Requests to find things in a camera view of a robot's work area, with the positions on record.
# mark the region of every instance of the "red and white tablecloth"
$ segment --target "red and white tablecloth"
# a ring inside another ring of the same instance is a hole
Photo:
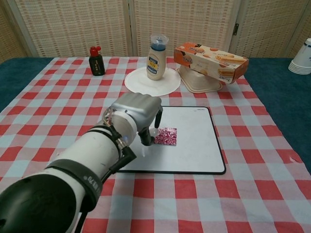
[[[0,191],[38,172],[128,90],[125,75],[145,58],[53,59],[0,114]],[[172,58],[167,66],[176,68]],[[162,104],[207,106],[225,175],[117,173],[104,184],[84,233],[311,232],[311,176],[244,77],[218,92],[183,84]]]

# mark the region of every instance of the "soy sauce bottle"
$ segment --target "soy sauce bottle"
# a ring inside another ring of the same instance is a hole
[[[100,76],[105,74],[105,67],[103,57],[98,53],[102,48],[100,46],[91,47],[89,52],[91,56],[89,57],[89,65],[91,67],[92,74],[94,76]]]

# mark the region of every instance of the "pink wrapper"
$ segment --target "pink wrapper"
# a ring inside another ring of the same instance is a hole
[[[168,146],[176,146],[177,129],[176,128],[159,129],[159,134],[158,136],[155,137],[155,143]]]

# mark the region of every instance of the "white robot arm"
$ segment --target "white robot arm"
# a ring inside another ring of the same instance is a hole
[[[137,132],[142,144],[153,144],[149,126],[159,127],[161,99],[126,93],[103,119],[43,171],[25,177],[0,194],[0,233],[80,232],[103,183],[136,158],[129,145]]]

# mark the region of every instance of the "orange box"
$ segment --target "orange box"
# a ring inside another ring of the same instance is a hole
[[[174,61],[225,83],[236,81],[248,67],[246,57],[192,42],[175,48]]]

